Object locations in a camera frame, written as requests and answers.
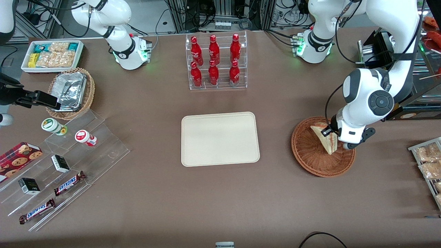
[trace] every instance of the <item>wooden skewer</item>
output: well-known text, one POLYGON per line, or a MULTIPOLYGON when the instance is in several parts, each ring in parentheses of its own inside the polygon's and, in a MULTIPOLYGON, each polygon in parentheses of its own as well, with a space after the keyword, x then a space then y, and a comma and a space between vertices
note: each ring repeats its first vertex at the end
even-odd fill
POLYGON ((436 76, 441 76, 441 74, 431 75, 428 77, 420 78, 419 80, 428 79, 428 78, 432 78, 432 77, 436 77, 436 76))

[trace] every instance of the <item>white container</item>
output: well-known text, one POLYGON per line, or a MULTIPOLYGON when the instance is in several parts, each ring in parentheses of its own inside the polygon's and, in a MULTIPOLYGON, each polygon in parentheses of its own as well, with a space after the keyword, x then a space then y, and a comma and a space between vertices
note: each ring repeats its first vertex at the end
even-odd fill
POLYGON ((195 115, 182 119, 181 162, 184 166, 255 163, 259 158, 253 113, 195 115))
POLYGON ((93 147, 97 143, 97 138, 92 136, 86 130, 80 130, 75 134, 75 140, 80 143, 85 143, 86 145, 93 147))
POLYGON ((45 131, 54 133, 58 136, 65 135, 67 133, 67 127, 60 124, 53 118, 47 118, 41 123, 41 128, 45 131))
POLYGON ((83 43, 79 40, 33 41, 29 44, 29 48, 26 52, 26 56, 25 56, 23 63, 22 63, 22 70, 24 72, 32 74, 32 73, 54 73, 54 72, 67 71, 69 69, 75 69, 75 68, 77 68, 78 62, 80 60, 83 46, 84 46, 83 43), (28 67, 29 57, 34 52, 35 47, 37 45, 48 44, 48 43, 52 43, 52 42, 69 42, 69 43, 77 43, 78 44, 77 50, 75 51, 74 61, 72 62, 72 66, 71 67, 57 67, 57 68, 37 68, 37 67, 30 68, 30 67, 28 67))

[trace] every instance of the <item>packaged bread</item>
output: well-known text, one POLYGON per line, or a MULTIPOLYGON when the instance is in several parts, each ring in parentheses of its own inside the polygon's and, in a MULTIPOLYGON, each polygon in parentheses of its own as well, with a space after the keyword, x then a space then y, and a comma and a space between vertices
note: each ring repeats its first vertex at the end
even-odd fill
POLYGON ((441 178, 441 165, 438 162, 429 162, 421 165, 421 172, 427 179, 441 178))
POLYGON ((61 55, 59 67, 71 67, 74 62, 75 51, 67 50, 61 55))
POLYGON ((69 47, 69 42, 52 42, 49 46, 49 51, 51 52, 66 52, 69 47))
POLYGON ((321 131, 325 128, 327 128, 328 125, 323 122, 315 123, 311 126, 311 129, 314 131, 315 135, 320 139, 321 144, 325 148, 325 150, 328 152, 329 155, 331 155, 333 152, 337 150, 337 134, 334 132, 331 132, 328 136, 323 136, 321 131))
POLYGON ((435 200, 441 205, 441 194, 436 195, 435 200))
POLYGON ((427 154, 427 148, 426 147, 418 147, 415 149, 415 154, 417 156, 417 158, 421 161, 421 162, 434 162, 436 161, 435 158, 430 157, 427 154))
POLYGON ((441 194, 441 182, 434 183, 435 189, 438 191, 438 194, 441 194))
POLYGON ((60 67, 60 60, 61 60, 62 55, 63 55, 63 53, 61 53, 61 52, 52 52, 51 58, 48 63, 48 67, 51 67, 51 68, 60 67))
POLYGON ((38 57, 37 62, 35 63, 36 67, 49 67, 49 60, 51 59, 51 54, 49 52, 41 52, 40 56, 38 57))

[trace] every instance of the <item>yellow package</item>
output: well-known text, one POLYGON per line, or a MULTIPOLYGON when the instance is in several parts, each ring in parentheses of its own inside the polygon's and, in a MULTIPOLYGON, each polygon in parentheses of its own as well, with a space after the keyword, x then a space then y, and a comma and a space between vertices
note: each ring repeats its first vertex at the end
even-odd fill
POLYGON ((35 63, 37 62, 39 56, 40 56, 39 53, 31 53, 31 55, 29 56, 29 62, 28 62, 29 68, 35 68, 35 63))

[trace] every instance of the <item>yogurt cup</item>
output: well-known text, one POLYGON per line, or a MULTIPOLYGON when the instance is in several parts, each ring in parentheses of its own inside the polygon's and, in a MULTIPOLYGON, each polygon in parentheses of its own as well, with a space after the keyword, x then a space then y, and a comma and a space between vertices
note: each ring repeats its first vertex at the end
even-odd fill
POLYGON ((85 143, 86 145, 93 147, 97 144, 97 138, 91 135, 86 130, 80 130, 75 134, 75 140, 80 143, 85 143))

